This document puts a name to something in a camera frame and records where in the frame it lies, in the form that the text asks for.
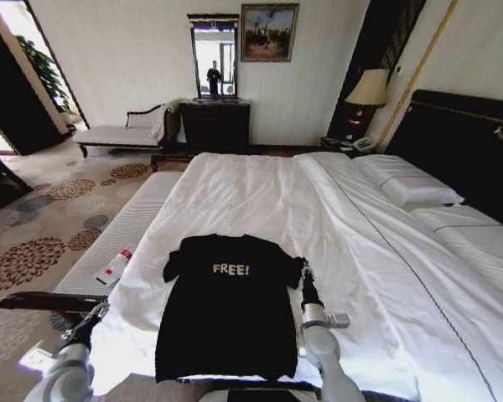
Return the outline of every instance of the wall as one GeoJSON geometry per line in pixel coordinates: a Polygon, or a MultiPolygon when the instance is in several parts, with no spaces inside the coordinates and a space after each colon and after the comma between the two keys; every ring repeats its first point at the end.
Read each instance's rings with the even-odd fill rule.
{"type": "Polygon", "coordinates": [[[61,119],[59,112],[54,107],[54,104],[52,103],[49,94],[47,94],[47,91],[43,87],[43,84],[41,84],[41,80],[37,76],[34,67],[32,67],[32,65],[30,64],[28,58],[26,57],[26,54],[24,54],[22,48],[20,47],[20,44],[18,44],[17,39],[11,34],[11,32],[9,32],[8,26],[5,24],[5,22],[3,22],[1,15],[0,34],[2,35],[2,38],[6,45],[9,47],[9,50],[11,51],[13,57],[17,60],[17,63],[20,66],[21,70],[24,72],[24,75],[26,75],[26,79],[32,85],[32,88],[34,88],[35,94],[41,100],[41,103],[43,104],[45,110],[49,113],[50,118],[58,128],[58,131],[61,134],[68,133],[69,130],[67,129],[67,126],[61,119]]]}
{"type": "MultiPolygon", "coordinates": [[[[388,105],[376,113],[371,137],[377,139],[383,133],[399,94],[406,89],[449,3],[427,1],[399,61],[399,65],[409,68],[389,84],[388,105]]],[[[503,100],[503,0],[459,0],[412,91],[418,88],[503,100]]],[[[387,140],[402,119],[411,95],[387,133],[387,140]]]]}
{"type": "MultiPolygon", "coordinates": [[[[299,3],[292,61],[239,63],[239,96],[252,101],[252,143],[318,144],[368,0],[299,3]]],[[[30,4],[92,126],[123,125],[127,111],[197,96],[186,14],[241,12],[235,0],[30,4]]]]}

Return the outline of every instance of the water bottle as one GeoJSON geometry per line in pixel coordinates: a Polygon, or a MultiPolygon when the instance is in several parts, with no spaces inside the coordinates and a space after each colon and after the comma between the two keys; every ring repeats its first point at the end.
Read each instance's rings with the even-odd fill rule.
{"type": "Polygon", "coordinates": [[[104,286],[111,286],[119,281],[128,261],[132,258],[132,253],[136,249],[136,245],[128,245],[116,255],[108,265],[103,266],[96,274],[97,279],[104,286]]]}

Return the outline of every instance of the lamp shade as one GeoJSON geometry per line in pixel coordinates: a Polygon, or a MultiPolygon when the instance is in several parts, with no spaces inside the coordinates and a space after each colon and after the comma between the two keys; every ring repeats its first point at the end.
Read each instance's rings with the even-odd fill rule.
{"type": "Polygon", "coordinates": [[[365,70],[360,82],[345,99],[355,105],[384,106],[386,104],[386,82],[389,70],[365,70]]]}

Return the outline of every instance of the potted plant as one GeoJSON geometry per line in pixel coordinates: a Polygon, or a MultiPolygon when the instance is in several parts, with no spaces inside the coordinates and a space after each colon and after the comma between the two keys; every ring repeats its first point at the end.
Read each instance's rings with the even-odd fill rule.
{"type": "Polygon", "coordinates": [[[63,91],[60,83],[60,78],[52,64],[55,62],[47,56],[45,53],[40,52],[34,47],[34,42],[27,40],[24,36],[16,36],[20,47],[23,48],[26,57],[30,61],[31,65],[34,67],[43,87],[47,91],[54,104],[54,107],[60,113],[61,118],[67,126],[73,124],[73,111],[70,109],[69,98],[67,94],[63,91]]]}

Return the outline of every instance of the black headboard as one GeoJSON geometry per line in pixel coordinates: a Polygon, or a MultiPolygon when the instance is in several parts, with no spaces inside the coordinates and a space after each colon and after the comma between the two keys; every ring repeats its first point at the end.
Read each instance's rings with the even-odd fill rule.
{"type": "Polygon", "coordinates": [[[503,100],[416,90],[386,153],[398,155],[503,224],[503,100]]]}

